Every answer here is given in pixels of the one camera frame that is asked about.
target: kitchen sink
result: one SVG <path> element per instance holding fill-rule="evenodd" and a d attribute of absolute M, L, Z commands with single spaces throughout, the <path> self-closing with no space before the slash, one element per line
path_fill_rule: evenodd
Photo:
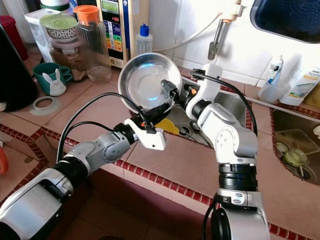
<path fill-rule="evenodd" d="M 219 92 L 214 102 L 221 104 L 236 117 L 242 126 L 246 126 L 246 106 L 239 97 Z M 195 125 L 197 125 L 196 122 L 187 117 L 186 112 L 182 107 L 174 106 L 171 109 L 171 113 L 166 118 L 179 129 L 179 135 L 181 137 L 212 147 L 210 140 L 199 128 L 195 127 Z"/>
<path fill-rule="evenodd" d="M 273 122 L 275 141 L 286 148 L 285 151 L 278 148 L 277 155 L 287 169 L 307 182 L 320 184 L 320 139 L 313 132 L 319 123 L 281 110 L 273 110 Z M 284 152 L 292 149 L 299 149 L 306 155 L 307 164 L 301 166 L 302 169 L 284 161 Z"/>

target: stainless steel bowl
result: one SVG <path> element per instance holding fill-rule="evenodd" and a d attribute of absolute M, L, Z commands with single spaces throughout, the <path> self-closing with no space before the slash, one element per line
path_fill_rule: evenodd
<path fill-rule="evenodd" d="M 178 90 L 182 80 L 177 66 L 166 56 L 149 52 L 138 55 L 127 62 L 119 75 L 118 90 L 136 105 L 148 111 L 172 100 L 164 92 L 161 81 L 172 82 Z M 131 104 L 122 100 L 133 112 L 137 112 Z"/>

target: bunny mug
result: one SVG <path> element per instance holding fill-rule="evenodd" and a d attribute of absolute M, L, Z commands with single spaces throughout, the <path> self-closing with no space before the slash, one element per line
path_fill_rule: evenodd
<path fill-rule="evenodd" d="M 46 95 L 59 96 L 66 91 L 66 82 L 73 79 L 70 68 L 45 62 L 33 69 L 33 74 Z"/>

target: glass jar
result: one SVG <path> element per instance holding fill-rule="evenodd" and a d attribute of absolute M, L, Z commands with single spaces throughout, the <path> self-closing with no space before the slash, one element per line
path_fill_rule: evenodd
<path fill-rule="evenodd" d="M 73 10 L 79 22 L 76 25 L 82 40 L 84 65 L 91 81 L 104 84 L 111 80 L 111 66 L 106 40 L 106 27 L 99 17 L 99 8 L 80 5 Z"/>
<path fill-rule="evenodd" d="M 75 81 L 80 81 L 88 76 L 82 56 L 81 41 L 59 42 L 50 39 L 50 55 L 53 61 L 59 65 L 70 68 Z"/>

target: robotic arm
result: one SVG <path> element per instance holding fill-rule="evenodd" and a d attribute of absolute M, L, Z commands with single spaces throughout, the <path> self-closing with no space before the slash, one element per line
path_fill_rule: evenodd
<path fill-rule="evenodd" d="M 176 89 L 161 84 L 172 97 L 177 96 Z M 212 239 L 269 240 L 262 195 L 257 190 L 257 137 L 224 107 L 213 103 L 218 93 L 215 85 L 206 78 L 199 80 L 195 88 L 189 86 L 190 96 L 185 103 L 188 117 L 197 121 L 213 143 L 219 164 L 219 189 L 211 215 Z M 139 140 L 145 148 L 164 150 L 163 130 L 154 124 L 165 118 L 169 107 L 155 108 L 147 127 L 135 115 L 118 124 L 113 132 L 76 145 L 54 167 L 17 190 L 0 208 L 1 239 L 44 239 L 79 183 L 101 166 L 120 159 L 134 142 Z"/>

